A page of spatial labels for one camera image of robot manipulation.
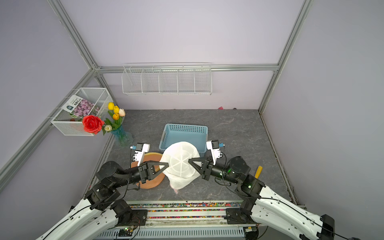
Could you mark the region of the white mesh laundry bag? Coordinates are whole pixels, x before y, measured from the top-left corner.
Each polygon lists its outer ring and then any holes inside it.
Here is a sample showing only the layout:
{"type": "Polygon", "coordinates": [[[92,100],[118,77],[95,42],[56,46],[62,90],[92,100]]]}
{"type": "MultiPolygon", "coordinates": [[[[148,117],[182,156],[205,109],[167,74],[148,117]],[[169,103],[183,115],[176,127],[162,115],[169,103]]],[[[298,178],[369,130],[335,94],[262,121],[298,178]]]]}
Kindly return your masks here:
{"type": "Polygon", "coordinates": [[[189,163],[190,159],[199,158],[197,148],[188,142],[178,142],[169,146],[163,153],[161,163],[168,163],[163,171],[169,179],[170,187],[176,194],[200,176],[189,163]]]}

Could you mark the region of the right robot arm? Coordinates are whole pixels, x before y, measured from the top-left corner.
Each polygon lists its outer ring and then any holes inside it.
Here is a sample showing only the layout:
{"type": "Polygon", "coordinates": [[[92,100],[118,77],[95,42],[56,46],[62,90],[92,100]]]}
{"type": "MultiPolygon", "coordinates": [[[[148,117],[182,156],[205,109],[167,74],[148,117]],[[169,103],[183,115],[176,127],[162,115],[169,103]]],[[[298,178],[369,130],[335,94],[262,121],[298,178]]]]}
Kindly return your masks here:
{"type": "Polygon", "coordinates": [[[250,174],[251,168],[240,156],[224,165],[212,157],[192,158],[189,164],[202,176],[231,183],[232,193],[243,199],[238,209],[227,210],[227,221],[266,225],[295,240],[333,240],[338,236],[335,220],[329,215],[316,215],[284,199],[261,180],[250,174]]]}

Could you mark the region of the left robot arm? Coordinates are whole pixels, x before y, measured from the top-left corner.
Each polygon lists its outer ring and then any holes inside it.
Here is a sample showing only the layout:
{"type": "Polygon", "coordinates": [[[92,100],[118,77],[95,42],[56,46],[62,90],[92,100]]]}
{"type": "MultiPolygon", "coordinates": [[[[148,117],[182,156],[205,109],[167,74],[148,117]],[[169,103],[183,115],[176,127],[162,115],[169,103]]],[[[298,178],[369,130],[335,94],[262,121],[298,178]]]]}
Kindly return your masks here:
{"type": "Polygon", "coordinates": [[[153,180],[168,166],[168,163],[148,161],[141,166],[123,169],[116,162],[106,162],[96,174],[99,182],[66,216],[39,238],[92,240],[102,232],[115,227],[144,225],[147,213],[143,210],[132,210],[118,189],[153,180]]]}

